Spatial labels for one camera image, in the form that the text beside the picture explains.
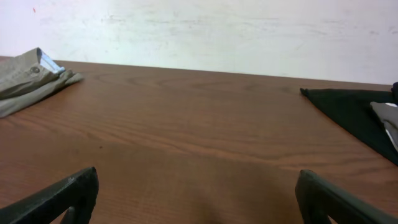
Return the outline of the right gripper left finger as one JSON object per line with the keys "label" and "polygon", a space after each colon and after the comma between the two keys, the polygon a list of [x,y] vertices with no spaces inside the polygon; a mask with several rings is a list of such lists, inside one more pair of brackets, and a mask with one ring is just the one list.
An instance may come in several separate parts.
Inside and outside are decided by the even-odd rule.
{"label": "right gripper left finger", "polygon": [[99,181],[88,167],[1,209],[1,223],[89,223],[96,205]]}

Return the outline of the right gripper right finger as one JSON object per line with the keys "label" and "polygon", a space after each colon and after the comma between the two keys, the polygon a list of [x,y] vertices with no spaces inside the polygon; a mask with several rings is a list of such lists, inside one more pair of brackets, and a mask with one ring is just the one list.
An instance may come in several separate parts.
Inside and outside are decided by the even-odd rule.
{"label": "right gripper right finger", "polygon": [[397,218],[354,197],[310,170],[301,170],[295,196],[305,224],[388,224]]}

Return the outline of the grey-green cotton shorts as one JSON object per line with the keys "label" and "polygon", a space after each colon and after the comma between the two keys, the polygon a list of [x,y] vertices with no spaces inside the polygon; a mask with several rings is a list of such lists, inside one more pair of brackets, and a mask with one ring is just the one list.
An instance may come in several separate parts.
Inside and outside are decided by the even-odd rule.
{"label": "grey-green cotton shorts", "polygon": [[1,118],[32,106],[83,80],[40,48],[1,61]]}

